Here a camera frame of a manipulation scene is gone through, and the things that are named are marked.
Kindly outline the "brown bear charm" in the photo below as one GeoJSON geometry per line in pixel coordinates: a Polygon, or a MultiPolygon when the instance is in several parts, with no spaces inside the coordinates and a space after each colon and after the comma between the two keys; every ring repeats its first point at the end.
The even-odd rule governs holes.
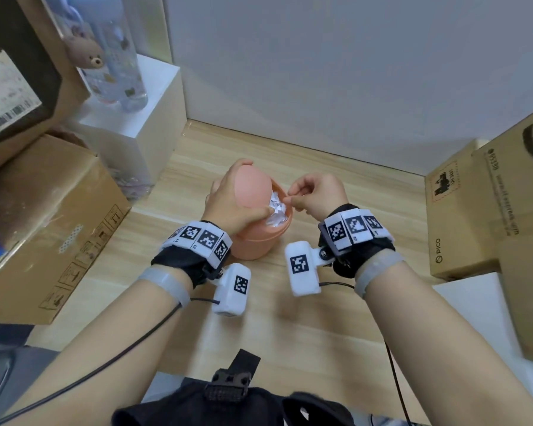
{"type": "Polygon", "coordinates": [[[71,34],[64,37],[66,54],[71,64],[79,69],[102,69],[105,53],[99,43],[81,26],[73,25],[71,34]]]}

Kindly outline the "cardboard box with white label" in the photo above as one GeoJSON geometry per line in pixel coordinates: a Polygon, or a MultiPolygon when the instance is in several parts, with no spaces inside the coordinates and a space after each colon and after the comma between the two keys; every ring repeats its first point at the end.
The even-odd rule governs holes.
{"type": "Polygon", "coordinates": [[[0,167],[89,96],[42,0],[0,0],[0,167]]]}

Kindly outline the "cardboard box with red stamp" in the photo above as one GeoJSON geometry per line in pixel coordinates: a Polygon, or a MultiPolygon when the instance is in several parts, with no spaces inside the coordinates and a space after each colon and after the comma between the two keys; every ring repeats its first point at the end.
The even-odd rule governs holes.
{"type": "Polygon", "coordinates": [[[489,230],[480,222],[484,198],[477,192],[481,176],[472,159],[486,143],[470,141],[425,177],[433,277],[451,281],[501,271],[489,230]]]}

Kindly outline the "patterned plastic bag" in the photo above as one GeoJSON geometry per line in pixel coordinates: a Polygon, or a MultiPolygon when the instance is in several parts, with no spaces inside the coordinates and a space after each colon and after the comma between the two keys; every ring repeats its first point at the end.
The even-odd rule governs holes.
{"type": "Polygon", "coordinates": [[[134,177],[125,177],[120,170],[110,167],[107,170],[123,195],[131,203],[137,203],[142,198],[148,196],[155,186],[154,183],[145,183],[134,177]]]}

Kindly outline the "person's right forearm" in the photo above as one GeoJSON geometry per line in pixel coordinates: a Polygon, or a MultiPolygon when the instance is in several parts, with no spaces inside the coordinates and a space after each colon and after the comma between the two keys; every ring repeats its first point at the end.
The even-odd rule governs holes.
{"type": "Polygon", "coordinates": [[[533,426],[533,397],[468,321],[404,261],[364,299],[432,426],[533,426]]]}

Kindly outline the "pink small trash bin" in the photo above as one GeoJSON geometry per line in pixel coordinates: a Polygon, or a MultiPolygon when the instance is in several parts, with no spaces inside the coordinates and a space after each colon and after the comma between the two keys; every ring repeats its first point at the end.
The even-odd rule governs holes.
{"type": "MultiPolygon", "coordinates": [[[[273,190],[278,192],[283,202],[286,192],[268,174],[254,165],[245,165],[238,170],[235,196],[241,206],[247,208],[269,206],[273,190]]],[[[234,238],[232,255],[242,260],[259,259],[266,255],[290,227],[293,218],[292,207],[286,206],[286,215],[288,220],[278,228],[266,226],[266,220],[249,225],[234,238]]]]}

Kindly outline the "cardboard box with handwriting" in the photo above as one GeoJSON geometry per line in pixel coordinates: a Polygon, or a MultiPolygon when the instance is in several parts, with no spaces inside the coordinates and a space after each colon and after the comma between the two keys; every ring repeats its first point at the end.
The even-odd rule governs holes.
{"type": "Polygon", "coordinates": [[[533,361],[533,235],[498,244],[503,292],[523,355],[533,361]]]}

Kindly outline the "grey chair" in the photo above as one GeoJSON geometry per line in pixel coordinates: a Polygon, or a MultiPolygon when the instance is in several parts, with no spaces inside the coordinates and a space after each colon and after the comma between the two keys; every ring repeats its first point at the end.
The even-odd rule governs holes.
{"type": "Polygon", "coordinates": [[[33,325],[0,324],[0,418],[24,394],[58,351],[27,343],[33,325]]]}

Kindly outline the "person's left forearm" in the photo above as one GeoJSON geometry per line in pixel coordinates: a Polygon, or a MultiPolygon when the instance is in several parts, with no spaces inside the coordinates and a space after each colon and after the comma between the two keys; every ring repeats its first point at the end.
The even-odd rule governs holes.
{"type": "MultiPolygon", "coordinates": [[[[18,411],[99,368],[117,356],[174,307],[176,299],[147,280],[137,280],[55,358],[11,407],[18,411]]],[[[181,311],[104,371],[3,426],[110,426],[113,413],[141,402],[181,311]]]]}

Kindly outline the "white rectangular box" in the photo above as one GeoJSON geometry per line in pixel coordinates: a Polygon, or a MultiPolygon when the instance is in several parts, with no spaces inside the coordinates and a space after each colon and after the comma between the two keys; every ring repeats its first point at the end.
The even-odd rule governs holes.
{"type": "Polygon", "coordinates": [[[148,104],[134,114],[89,98],[65,124],[94,151],[106,168],[145,183],[158,181],[186,124],[180,68],[138,56],[148,104]]]}

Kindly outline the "person's left hand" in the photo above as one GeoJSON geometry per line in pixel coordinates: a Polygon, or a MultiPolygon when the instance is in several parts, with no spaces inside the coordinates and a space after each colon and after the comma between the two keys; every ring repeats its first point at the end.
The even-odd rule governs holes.
{"type": "Polygon", "coordinates": [[[250,159],[238,159],[223,178],[213,182],[205,200],[205,210],[200,221],[210,222],[230,237],[236,236],[255,222],[245,222],[243,206],[235,196],[235,179],[238,170],[245,165],[253,165],[250,159]]]}

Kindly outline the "person's right hand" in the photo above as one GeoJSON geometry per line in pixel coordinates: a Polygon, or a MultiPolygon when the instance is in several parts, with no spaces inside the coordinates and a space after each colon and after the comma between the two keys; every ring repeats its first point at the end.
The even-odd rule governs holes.
{"type": "Polygon", "coordinates": [[[335,209],[349,203],[342,181],[332,174],[303,175],[291,185],[283,199],[285,205],[291,206],[291,196],[314,196],[315,212],[309,215],[318,222],[324,221],[335,209]]]}

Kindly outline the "grey wrist band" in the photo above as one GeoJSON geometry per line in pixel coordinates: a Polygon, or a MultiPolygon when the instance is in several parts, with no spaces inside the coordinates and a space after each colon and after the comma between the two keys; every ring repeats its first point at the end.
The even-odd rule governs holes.
{"type": "Polygon", "coordinates": [[[186,307],[191,302],[191,297],[186,287],[168,272],[149,267],[139,275],[137,280],[147,280],[161,287],[176,299],[181,307],[186,307]]]}
{"type": "Polygon", "coordinates": [[[355,293],[362,299],[365,299],[365,294],[371,281],[390,267],[404,261],[405,258],[396,251],[390,249],[379,251],[366,261],[356,272],[354,278],[356,282],[354,288],[355,293]]]}

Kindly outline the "clear patterned water bottle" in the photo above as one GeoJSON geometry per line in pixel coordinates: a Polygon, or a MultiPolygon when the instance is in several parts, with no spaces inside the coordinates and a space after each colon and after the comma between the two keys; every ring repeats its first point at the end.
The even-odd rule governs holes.
{"type": "Polygon", "coordinates": [[[148,95],[138,65],[122,0],[43,0],[64,37],[73,25],[94,38],[105,53],[102,69],[79,69],[91,94],[125,113],[141,111],[148,95]]]}

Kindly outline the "large cardboard box black print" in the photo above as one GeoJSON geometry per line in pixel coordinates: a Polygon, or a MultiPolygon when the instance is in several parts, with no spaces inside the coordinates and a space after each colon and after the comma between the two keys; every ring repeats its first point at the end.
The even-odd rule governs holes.
{"type": "Polygon", "coordinates": [[[499,243],[533,235],[533,113],[473,152],[475,224],[499,243]]]}

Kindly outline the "large taped cardboard box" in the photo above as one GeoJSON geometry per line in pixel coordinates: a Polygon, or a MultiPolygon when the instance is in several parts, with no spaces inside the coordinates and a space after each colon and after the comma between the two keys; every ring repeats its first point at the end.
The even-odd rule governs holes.
{"type": "Polygon", "coordinates": [[[0,324],[50,324],[130,209],[93,151],[51,135],[1,167],[0,324]]]}

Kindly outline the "white paper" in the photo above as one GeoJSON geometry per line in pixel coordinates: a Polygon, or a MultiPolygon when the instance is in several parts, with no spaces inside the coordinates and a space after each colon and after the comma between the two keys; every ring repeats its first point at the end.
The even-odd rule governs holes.
{"type": "Polygon", "coordinates": [[[267,218],[265,224],[268,227],[278,228],[284,225],[288,220],[286,215],[286,205],[282,202],[277,191],[272,191],[269,201],[269,207],[273,210],[267,218]]]}

